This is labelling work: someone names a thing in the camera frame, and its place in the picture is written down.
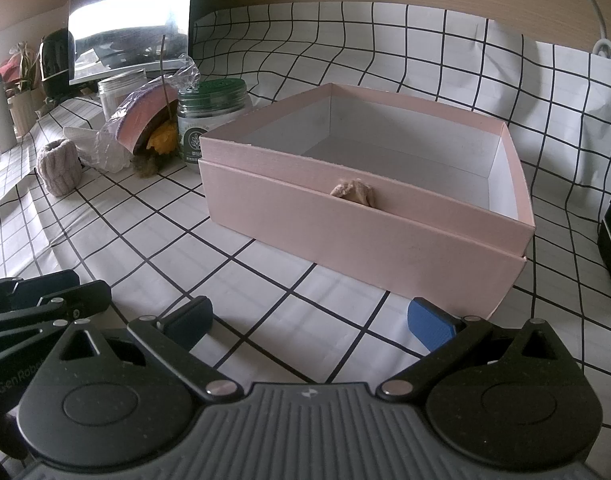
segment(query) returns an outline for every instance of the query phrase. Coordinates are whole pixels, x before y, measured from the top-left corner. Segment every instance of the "grid tablecloth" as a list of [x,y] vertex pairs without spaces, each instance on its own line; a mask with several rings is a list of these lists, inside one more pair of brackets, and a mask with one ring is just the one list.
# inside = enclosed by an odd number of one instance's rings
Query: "grid tablecloth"
[[70,99],[42,117],[21,142],[0,156],[0,202],[34,170],[37,150],[63,137],[64,126],[99,129],[104,121],[97,103],[83,97]]
[[[508,122],[537,230],[492,321],[554,326],[601,399],[588,461],[611,478],[611,277],[595,243],[611,197],[611,62],[484,18],[394,4],[231,9],[200,20],[195,37],[202,74],[243,77],[264,103],[334,81]],[[26,176],[0,202],[0,277],[63,268],[112,285],[103,326],[206,295],[217,322],[193,353],[245,386],[374,387],[426,353],[407,328],[409,300],[215,224],[201,177],[180,162],[149,179],[87,169],[61,199]]]

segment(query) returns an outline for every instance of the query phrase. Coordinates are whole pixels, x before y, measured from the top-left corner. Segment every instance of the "white cable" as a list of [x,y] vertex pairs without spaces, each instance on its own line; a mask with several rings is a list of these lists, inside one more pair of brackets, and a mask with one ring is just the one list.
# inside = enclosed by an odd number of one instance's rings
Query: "white cable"
[[599,4],[596,0],[588,0],[592,5],[592,9],[599,20],[599,34],[601,38],[595,43],[592,49],[592,54],[598,56],[607,57],[611,59],[611,41],[607,38],[607,29],[605,28],[605,19],[599,8]]

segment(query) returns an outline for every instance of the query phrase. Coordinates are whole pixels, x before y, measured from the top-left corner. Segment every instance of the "green jar lid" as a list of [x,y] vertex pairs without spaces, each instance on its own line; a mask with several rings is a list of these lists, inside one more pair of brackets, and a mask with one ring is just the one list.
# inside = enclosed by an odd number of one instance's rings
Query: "green jar lid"
[[241,106],[247,95],[243,79],[225,78],[203,81],[197,87],[179,92],[179,104],[187,110],[213,112]]

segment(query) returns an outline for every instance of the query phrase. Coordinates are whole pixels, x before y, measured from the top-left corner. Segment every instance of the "pink box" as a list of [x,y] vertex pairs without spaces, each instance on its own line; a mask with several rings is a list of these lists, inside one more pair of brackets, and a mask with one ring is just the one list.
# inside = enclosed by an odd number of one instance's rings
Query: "pink box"
[[[503,121],[327,84],[201,137],[212,219],[363,282],[489,317],[535,223]],[[375,189],[372,209],[330,196]]]

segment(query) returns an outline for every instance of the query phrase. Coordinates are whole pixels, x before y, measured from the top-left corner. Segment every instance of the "glass jar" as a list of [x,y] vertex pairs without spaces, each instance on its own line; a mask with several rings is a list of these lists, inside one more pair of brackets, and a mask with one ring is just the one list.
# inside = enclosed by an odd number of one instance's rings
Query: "glass jar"
[[204,81],[179,92],[177,120],[179,153],[189,168],[199,171],[199,137],[252,110],[252,101],[243,79]]
[[146,72],[142,68],[99,81],[99,97],[102,100],[106,121],[112,117],[126,97],[147,82]]

